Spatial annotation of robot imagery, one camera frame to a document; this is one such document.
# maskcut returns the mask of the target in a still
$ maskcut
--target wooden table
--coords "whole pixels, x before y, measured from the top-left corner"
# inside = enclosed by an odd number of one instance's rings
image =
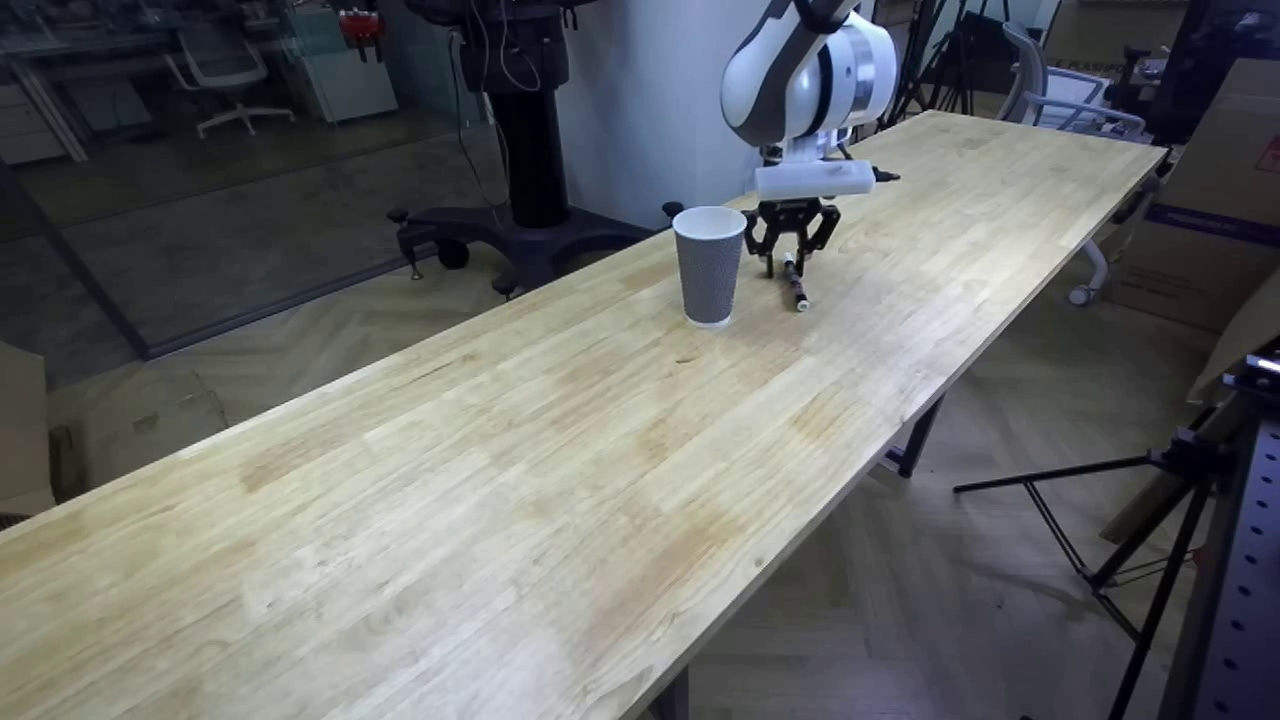
[[[0,69],[8,69],[55,145],[83,163],[83,145],[75,127],[67,126],[54,84],[46,80],[46,65],[94,65],[94,72],[103,72],[119,55],[150,55],[146,69],[161,65],[161,52],[169,49],[169,34],[119,34],[119,30],[98,30],[98,34],[18,34],[0,35]]]
[[[620,715],[1160,160],[921,117],[799,315],[673,242],[592,266],[0,541],[0,715]]]

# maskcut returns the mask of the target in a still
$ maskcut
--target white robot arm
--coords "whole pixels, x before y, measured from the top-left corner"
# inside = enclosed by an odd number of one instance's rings
[[[874,126],[895,88],[891,35],[853,0],[769,0],[727,61],[724,119],[765,152],[762,200],[878,190],[874,163],[845,160],[850,126]]]

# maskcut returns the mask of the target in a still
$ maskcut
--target black equipment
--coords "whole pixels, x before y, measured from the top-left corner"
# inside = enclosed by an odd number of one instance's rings
[[[1248,357],[1241,368],[1226,377],[1226,396],[1201,413],[1186,432],[1178,432],[1160,452],[1139,452],[1139,455],[1120,455],[1120,460],[1100,460],[1100,463],[1072,463],[1072,467],[1054,467],[1054,473],[1025,473],[1025,478],[1002,478],[1002,479],[982,479],[982,485],[957,485],[952,492],[989,492],[989,487],[1025,487],[1047,526],[1054,541],[1077,569],[1077,575],[1092,589],[1092,598],[1103,603],[1103,614],[1137,641],[1124,681],[1112,701],[1112,720],[1124,720],[1131,688],[1146,674],[1146,661],[1152,652],[1157,630],[1165,622],[1168,598],[1178,589],[1178,575],[1187,562],[1198,526],[1203,517],[1210,498],[1230,498],[1241,463],[1241,440],[1253,440],[1260,419],[1280,416],[1280,365],[1271,360],[1280,347],[1267,343],[1256,357]],[[1120,473],[1120,467],[1160,467],[1160,485],[1137,504],[1137,514],[1120,528],[1118,553],[1100,563],[1090,569],[1077,545],[1069,541],[1063,526],[1047,507],[1036,485],[1047,479],[1077,479],[1077,478],[1096,478],[1096,473]],[[1118,599],[1107,598],[1120,582],[1146,571],[1130,569],[1130,562],[1152,541],[1152,531],[1187,499],[1187,514],[1178,528],[1174,553],[1160,569],[1157,598],[1150,603],[1150,618],[1131,626]]]
[[[1150,127],[1157,145],[1186,145],[1241,55],[1280,61],[1271,0],[1193,0],[1160,76]]]
[[[587,0],[408,0],[418,18],[462,34],[463,84],[490,96],[507,170],[503,210],[393,211],[412,269],[423,245],[443,269],[463,269],[482,242],[507,255],[512,275],[497,279],[507,296],[558,279],[585,253],[646,236],[564,200],[558,88],[567,80],[564,26],[577,4]]]
[[[1280,715],[1280,368],[1253,368],[1256,429],[1241,435],[1198,598],[1165,683],[1160,720]]]
[[[1002,4],[1003,19],[986,18],[989,0],[969,14],[969,0],[962,0],[957,26],[938,42],[932,55],[930,42],[938,19],[949,14],[946,0],[932,0],[918,19],[906,49],[906,84],[895,94],[891,114],[885,126],[906,119],[914,107],[949,107],[949,114],[974,114],[975,88],[1003,94],[1014,84],[1017,52],[1003,42],[1009,0]]]

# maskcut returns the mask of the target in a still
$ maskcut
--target chair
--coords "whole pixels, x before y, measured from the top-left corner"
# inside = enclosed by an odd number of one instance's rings
[[[270,65],[266,55],[234,30],[204,19],[204,26],[190,26],[178,35],[181,52],[183,52],[183,69],[178,55],[164,52],[178,84],[183,94],[211,94],[234,102],[227,114],[210,117],[204,126],[198,126],[198,138],[204,139],[210,127],[234,126],[239,119],[249,138],[257,138],[253,119],[260,117],[280,117],[292,119],[292,107],[245,107],[245,94],[260,80],[270,80]]]
[[[1003,26],[1003,42],[1017,49],[1017,80],[1003,96],[1002,119],[1085,138],[1120,138],[1139,145],[1152,139],[1139,117],[1103,107],[1103,76],[1047,69],[1042,45],[1017,26]],[[1080,308],[1092,304],[1107,286],[1107,255],[1096,242],[1085,245],[1085,255],[1092,266],[1092,275],[1069,294],[1069,299]]]

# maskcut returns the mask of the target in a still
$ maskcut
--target table leg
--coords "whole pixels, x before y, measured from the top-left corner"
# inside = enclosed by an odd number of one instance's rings
[[[914,479],[940,403],[946,403],[946,400],[930,403],[930,413],[914,424],[914,435],[907,435],[907,450],[906,450],[906,452],[895,452],[895,450],[889,452],[889,460],[895,463],[895,478]]]
[[[655,720],[689,720],[689,667],[648,705]]]
[[[34,96],[34,104],[41,107],[50,132],[63,145],[63,152],[83,163],[83,145],[73,132],[73,126],[63,119],[63,114],[55,107],[54,94],[46,88],[46,80],[29,69],[29,65],[8,65],[11,76],[23,84],[23,94]]]
[[[75,275],[75,286],[94,296],[94,304],[116,324],[116,333],[130,341],[130,347],[135,357],[151,357],[150,341],[141,336],[141,330],[125,315],[125,308],[116,304],[116,296],[94,275],[94,269],[83,266],[83,255],[73,249],[73,242],[50,221],[50,211],[41,210],[41,200],[29,193],[23,182],[18,182],[18,173],[0,160],[0,197],[11,197],[19,204],[19,211],[29,218],[34,233],[41,233],[50,242],[50,249],[63,260],[63,269]]]

